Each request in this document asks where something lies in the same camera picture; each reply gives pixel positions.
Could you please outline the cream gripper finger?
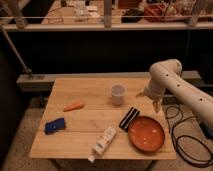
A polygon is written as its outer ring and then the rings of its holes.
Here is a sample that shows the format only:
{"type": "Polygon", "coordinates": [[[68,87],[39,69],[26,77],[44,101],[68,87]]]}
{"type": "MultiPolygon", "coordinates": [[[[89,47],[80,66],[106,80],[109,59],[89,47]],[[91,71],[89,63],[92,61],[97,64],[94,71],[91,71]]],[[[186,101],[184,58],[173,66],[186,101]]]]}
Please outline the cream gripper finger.
{"type": "Polygon", "coordinates": [[[161,103],[162,103],[162,100],[152,102],[155,113],[158,113],[160,111],[161,103]]]}
{"type": "Polygon", "coordinates": [[[144,91],[140,91],[138,94],[136,94],[136,97],[145,97],[144,91]]]}

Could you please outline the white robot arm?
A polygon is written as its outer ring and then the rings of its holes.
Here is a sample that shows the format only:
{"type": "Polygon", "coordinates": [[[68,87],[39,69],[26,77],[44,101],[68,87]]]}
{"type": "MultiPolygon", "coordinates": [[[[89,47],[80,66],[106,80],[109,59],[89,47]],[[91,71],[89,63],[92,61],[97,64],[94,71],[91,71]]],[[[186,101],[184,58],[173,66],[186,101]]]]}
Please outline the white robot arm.
{"type": "Polygon", "coordinates": [[[182,64],[177,59],[151,65],[151,79],[138,96],[147,96],[158,103],[166,90],[187,105],[213,131],[213,97],[181,78],[182,64]]]}

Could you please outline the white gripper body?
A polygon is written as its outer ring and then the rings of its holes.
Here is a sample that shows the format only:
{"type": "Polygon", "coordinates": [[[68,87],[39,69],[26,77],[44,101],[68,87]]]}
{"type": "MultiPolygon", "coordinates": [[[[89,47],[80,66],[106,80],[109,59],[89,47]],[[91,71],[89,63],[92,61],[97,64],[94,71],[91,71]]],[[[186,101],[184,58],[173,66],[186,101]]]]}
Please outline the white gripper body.
{"type": "Polygon", "coordinates": [[[153,101],[160,101],[165,93],[166,89],[159,86],[155,82],[149,82],[144,88],[144,95],[153,101]]]}

